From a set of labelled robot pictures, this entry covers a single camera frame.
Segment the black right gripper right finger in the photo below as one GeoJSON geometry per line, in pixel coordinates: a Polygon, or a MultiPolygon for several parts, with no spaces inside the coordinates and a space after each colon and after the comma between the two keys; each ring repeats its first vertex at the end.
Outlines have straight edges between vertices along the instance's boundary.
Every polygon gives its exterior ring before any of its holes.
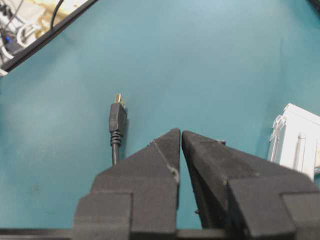
{"type": "Polygon", "coordinates": [[[203,228],[246,240],[319,239],[320,191],[307,175],[188,130],[182,150],[203,228]]]}

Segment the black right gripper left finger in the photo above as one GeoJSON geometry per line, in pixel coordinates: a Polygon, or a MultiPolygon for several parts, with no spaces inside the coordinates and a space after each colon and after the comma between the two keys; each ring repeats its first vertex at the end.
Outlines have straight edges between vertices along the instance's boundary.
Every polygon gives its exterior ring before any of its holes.
{"type": "Polygon", "coordinates": [[[77,205],[74,240],[173,240],[181,132],[174,128],[99,173],[77,205]]]}

